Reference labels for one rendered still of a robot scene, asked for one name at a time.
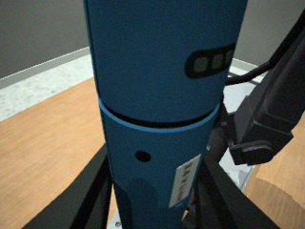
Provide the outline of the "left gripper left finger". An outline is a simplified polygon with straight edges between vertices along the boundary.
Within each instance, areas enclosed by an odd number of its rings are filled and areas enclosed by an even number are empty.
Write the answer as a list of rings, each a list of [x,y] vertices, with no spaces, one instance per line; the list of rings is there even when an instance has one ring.
[[[104,143],[74,181],[21,229],[107,229],[111,197]]]

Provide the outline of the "grey l-shaped metal bracket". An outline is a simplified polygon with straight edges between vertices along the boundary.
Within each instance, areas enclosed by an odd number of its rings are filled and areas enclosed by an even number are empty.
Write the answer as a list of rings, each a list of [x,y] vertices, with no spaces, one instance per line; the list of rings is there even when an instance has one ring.
[[[118,210],[117,210],[117,208],[116,208],[116,210],[115,210],[115,212],[114,212],[114,214],[113,214],[113,216],[112,216],[112,219],[111,219],[111,221],[110,221],[110,223],[109,223],[107,229],[122,229],[122,226],[121,226],[121,225],[120,225],[120,227],[116,227],[116,226],[115,226],[116,223],[120,223],[120,224],[121,224],[121,222],[120,222],[120,217],[118,216]]]

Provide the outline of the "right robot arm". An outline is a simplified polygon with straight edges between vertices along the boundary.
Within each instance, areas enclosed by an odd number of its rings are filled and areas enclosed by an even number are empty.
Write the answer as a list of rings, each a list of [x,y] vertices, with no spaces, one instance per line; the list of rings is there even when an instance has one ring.
[[[294,138],[292,129],[304,111],[305,17],[278,62],[238,109],[228,113],[223,104],[207,144],[210,153],[219,163],[229,147],[234,165],[267,163]]]

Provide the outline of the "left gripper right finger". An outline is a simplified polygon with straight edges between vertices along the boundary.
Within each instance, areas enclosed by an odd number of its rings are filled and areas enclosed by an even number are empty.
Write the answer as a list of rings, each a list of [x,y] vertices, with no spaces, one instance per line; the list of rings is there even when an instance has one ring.
[[[207,148],[193,194],[197,229],[281,229],[240,191]]]

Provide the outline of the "blue electric screwdriver barrel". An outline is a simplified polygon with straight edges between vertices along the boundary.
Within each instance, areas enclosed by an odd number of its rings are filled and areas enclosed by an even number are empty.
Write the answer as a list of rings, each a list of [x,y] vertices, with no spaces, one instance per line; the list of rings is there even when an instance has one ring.
[[[179,229],[248,0],[83,0],[122,229]]]

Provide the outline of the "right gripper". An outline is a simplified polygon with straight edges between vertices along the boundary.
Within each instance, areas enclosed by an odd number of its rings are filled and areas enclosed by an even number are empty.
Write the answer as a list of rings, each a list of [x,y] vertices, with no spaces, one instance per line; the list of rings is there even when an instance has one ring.
[[[179,229],[196,229],[196,215],[195,215],[195,208],[194,208],[193,191],[190,196],[186,210],[188,211],[188,213],[182,219]]]

